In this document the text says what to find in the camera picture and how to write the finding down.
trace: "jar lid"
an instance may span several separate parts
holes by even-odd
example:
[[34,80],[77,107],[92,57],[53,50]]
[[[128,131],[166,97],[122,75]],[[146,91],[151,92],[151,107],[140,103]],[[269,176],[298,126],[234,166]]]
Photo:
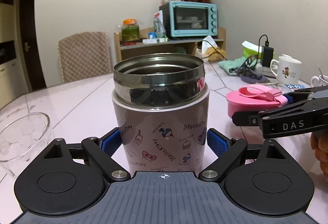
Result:
[[129,18],[126,20],[123,20],[124,25],[131,25],[131,24],[137,24],[137,20],[134,18]]

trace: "crosshair mark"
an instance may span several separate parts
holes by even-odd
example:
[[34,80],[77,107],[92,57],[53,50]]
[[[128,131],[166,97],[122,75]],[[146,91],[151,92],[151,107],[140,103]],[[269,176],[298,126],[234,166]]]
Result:
[[171,177],[171,176],[169,176],[168,174],[164,173],[164,174],[160,175],[159,177],[161,177],[162,179],[167,179],[168,177]]

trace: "chair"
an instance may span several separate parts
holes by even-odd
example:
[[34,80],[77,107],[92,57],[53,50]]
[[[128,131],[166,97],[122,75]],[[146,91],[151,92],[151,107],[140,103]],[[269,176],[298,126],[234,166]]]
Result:
[[105,32],[83,32],[58,42],[63,81],[71,82],[113,72]]

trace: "screw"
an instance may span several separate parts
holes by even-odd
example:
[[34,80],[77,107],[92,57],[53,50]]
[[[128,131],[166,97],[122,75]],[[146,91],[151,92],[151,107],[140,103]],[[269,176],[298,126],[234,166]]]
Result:
[[128,175],[127,172],[124,170],[116,170],[112,173],[112,177],[116,179],[125,178],[127,175]]
[[202,176],[207,179],[213,179],[218,176],[218,173],[214,170],[205,170],[202,172]]

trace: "power strip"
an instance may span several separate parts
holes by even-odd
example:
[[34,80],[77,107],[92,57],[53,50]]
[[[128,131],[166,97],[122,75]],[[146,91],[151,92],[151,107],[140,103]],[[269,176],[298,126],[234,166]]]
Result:
[[[256,67],[255,67],[255,70],[256,70],[256,73],[258,74],[262,74],[264,76],[267,76],[267,77],[272,77],[272,78],[275,78],[276,76],[271,72],[271,69],[268,68],[268,67],[263,67],[261,64],[256,64]],[[276,65],[273,65],[272,66],[272,70],[277,73],[277,70],[278,70],[278,66]]]

